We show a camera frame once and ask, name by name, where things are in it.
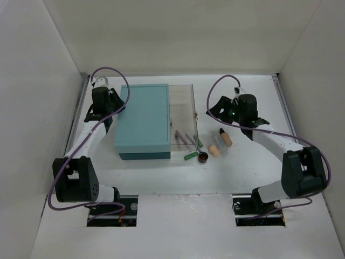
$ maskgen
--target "transparent acrylic container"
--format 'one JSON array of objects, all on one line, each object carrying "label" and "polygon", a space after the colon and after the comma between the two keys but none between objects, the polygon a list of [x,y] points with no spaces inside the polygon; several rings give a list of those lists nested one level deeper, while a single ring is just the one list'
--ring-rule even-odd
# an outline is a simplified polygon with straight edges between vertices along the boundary
[{"label": "transparent acrylic container", "polygon": [[193,85],[169,85],[171,151],[198,147],[197,113]]}]

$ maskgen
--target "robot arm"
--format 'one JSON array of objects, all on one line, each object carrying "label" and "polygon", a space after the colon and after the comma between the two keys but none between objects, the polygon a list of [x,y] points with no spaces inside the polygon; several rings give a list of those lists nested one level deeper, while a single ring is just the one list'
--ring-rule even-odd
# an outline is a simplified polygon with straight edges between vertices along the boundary
[{"label": "robot arm", "polygon": [[265,203],[302,197],[325,189],[327,181],[320,151],[289,138],[251,130],[275,131],[268,121],[258,117],[255,96],[246,94],[239,87],[235,88],[235,95],[232,100],[222,96],[210,109],[212,115],[223,122],[236,122],[245,127],[241,131],[249,139],[264,146],[282,162],[281,180],[253,190],[251,199],[254,206],[260,210]]},{"label": "robot arm", "polygon": [[123,101],[115,89],[109,89],[107,82],[104,84],[102,79],[97,80],[95,83],[98,85],[92,89],[92,105],[86,114],[84,127],[79,138],[64,158],[54,160],[53,174],[55,178],[66,159],[85,140],[89,132],[92,132],[91,137],[76,152],[56,184],[56,196],[59,202],[118,202],[120,199],[117,188],[98,183],[90,159],[102,138],[108,133],[113,119],[110,117],[99,127],[92,129],[100,120],[123,105]]}]

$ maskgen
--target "teal box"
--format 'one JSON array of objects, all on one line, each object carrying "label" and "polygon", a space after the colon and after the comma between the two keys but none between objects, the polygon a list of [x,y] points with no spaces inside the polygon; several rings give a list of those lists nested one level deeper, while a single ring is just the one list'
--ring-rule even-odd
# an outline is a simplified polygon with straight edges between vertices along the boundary
[{"label": "teal box", "polygon": [[[130,85],[126,109],[118,115],[115,148],[122,160],[170,159],[169,85]],[[127,99],[127,86],[120,97]]]}]

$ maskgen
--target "white table surface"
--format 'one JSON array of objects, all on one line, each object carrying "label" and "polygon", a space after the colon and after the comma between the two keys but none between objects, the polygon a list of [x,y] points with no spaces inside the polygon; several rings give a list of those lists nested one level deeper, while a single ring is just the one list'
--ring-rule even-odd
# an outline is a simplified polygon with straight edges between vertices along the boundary
[{"label": "white table surface", "polygon": [[[128,81],[193,84],[199,138],[207,147],[212,133],[223,127],[204,114],[208,91],[218,78],[129,77]],[[238,78],[257,97],[259,116],[288,133],[271,76]],[[109,78],[109,84],[119,92],[123,81]],[[211,97],[212,105],[221,95],[233,97],[234,86],[235,81],[224,79]],[[89,85],[77,136],[90,104]],[[188,152],[173,152],[170,160],[122,161],[113,146],[115,126],[116,120],[91,159],[100,184],[118,187],[122,195],[139,194],[137,227],[85,227],[87,209],[54,212],[47,206],[31,258],[344,258],[321,195],[309,206],[284,210],[286,227],[236,227],[230,194],[250,193],[281,176],[280,161],[240,130],[223,127],[234,143],[228,157],[210,157],[200,165],[197,159],[183,160]]]}]

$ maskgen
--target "white wall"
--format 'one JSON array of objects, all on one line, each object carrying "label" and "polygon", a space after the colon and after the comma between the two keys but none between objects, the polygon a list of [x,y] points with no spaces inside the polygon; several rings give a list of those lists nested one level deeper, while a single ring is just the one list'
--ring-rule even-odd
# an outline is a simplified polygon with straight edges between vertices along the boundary
[{"label": "white wall", "polygon": [[29,258],[81,78],[42,0],[0,6],[0,257]]},{"label": "white wall", "polygon": [[333,177],[325,195],[344,249],[344,0],[322,1],[279,78],[297,134],[329,158]]},{"label": "white wall", "polygon": [[82,72],[279,72],[321,0],[44,0]]}]

